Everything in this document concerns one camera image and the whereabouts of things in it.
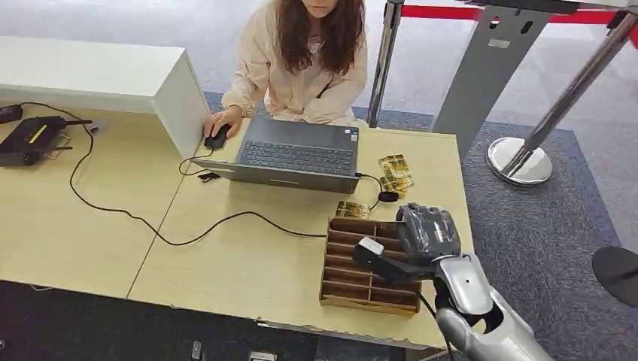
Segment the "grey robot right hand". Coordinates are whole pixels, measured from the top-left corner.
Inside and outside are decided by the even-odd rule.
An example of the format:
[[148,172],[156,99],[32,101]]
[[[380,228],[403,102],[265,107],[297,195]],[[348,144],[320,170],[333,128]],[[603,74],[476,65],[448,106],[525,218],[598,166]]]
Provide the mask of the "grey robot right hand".
[[441,256],[458,256],[460,237],[445,209],[408,203],[396,213],[397,237],[412,265],[426,266]]

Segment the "person's right hand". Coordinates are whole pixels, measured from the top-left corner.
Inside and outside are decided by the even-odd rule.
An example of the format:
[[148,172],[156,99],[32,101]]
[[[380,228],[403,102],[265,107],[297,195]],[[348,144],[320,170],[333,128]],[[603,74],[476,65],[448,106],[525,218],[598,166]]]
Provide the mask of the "person's right hand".
[[243,110],[239,106],[231,105],[223,111],[212,114],[204,122],[202,134],[204,137],[215,136],[224,125],[228,124],[226,136],[232,138],[242,126],[243,115]]

